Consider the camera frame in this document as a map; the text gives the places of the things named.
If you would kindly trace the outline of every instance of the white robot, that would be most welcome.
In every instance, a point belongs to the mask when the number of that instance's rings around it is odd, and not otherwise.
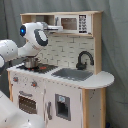
[[[20,35],[27,43],[18,48],[12,40],[0,41],[0,75],[5,68],[5,62],[21,58],[34,57],[48,44],[44,31],[62,31],[62,26],[48,26],[46,23],[26,23],[20,28]],[[35,114],[27,114],[18,109],[0,91],[0,128],[45,128],[43,118]]]

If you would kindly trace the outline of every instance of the countertop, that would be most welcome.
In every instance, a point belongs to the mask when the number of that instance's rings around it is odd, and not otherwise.
[[[114,82],[114,76],[105,71],[101,71],[97,75],[92,75],[84,81],[73,81],[73,80],[63,79],[63,78],[59,78],[59,77],[54,77],[51,75],[52,73],[54,73],[62,68],[65,68],[65,67],[58,67],[58,68],[55,68],[45,74],[39,74],[39,73],[34,73],[34,72],[25,71],[25,70],[16,68],[21,65],[23,65],[23,63],[13,66],[11,68],[8,68],[7,71],[15,71],[17,73],[25,73],[28,75],[33,75],[33,76],[41,77],[43,79],[53,80],[56,82],[62,82],[64,84],[68,84],[68,85],[71,85],[74,87],[79,87],[79,88],[84,88],[84,89],[104,88],[104,87],[110,86]]]

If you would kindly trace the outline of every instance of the microwave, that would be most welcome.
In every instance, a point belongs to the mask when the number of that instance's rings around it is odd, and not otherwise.
[[[61,33],[92,34],[91,15],[55,15],[55,25],[63,26]]]

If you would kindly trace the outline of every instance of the sink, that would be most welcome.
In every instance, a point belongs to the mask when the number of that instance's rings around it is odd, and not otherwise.
[[[89,71],[76,70],[70,68],[62,68],[57,72],[54,72],[52,76],[60,77],[64,79],[70,79],[74,81],[83,81],[92,76],[93,73]]]

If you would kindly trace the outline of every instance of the pot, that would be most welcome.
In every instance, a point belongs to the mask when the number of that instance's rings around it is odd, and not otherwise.
[[[38,66],[38,59],[37,58],[27,58],[23,60],[24,66],[26,68],[35,68]]]

